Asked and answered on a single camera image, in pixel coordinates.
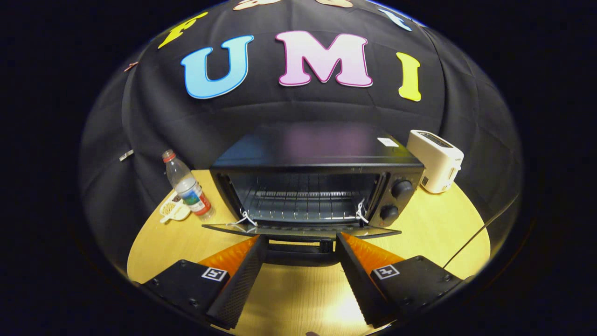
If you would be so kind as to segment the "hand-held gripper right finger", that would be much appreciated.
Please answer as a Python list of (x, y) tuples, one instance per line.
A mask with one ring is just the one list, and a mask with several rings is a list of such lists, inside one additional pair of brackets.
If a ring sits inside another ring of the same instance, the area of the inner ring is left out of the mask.
[(464, 285), (422, 255), (402, 258), (345, 232), (337, 234), (337, 255), (364, 320), (373, 327), (406, 324)]

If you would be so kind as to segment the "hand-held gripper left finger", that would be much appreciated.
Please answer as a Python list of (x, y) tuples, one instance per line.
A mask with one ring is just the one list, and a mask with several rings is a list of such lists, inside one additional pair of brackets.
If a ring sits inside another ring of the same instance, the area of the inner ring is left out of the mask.
[(262, 268), (268, 243), (265, 236), (256, 235), (202, 262), (181, 259), (140, 288), (193, 321), (234, 329)]

